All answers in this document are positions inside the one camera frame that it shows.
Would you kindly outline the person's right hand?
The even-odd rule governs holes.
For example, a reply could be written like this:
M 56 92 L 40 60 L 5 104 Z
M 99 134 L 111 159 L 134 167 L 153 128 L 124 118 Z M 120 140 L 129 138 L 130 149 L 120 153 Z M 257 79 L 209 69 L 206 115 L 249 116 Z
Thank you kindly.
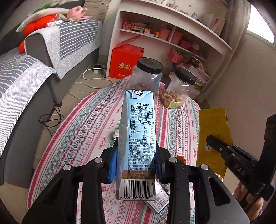
M 236 200 L 240 202 L 247 192 L 248 191 L 246 187 L 241 182 L 239 182 L 233 195 Z M 255 198 L 256 196 L 252 194 L 248 194 L 246 197 L 247 203 L 252 205 L 250 210 L 246 213 L 251 223 L 253 223 L 262 213 L 262 206 L 264 203 L 264 199 L 262 197 L 260 197 L 257 201 L 255 200 Z

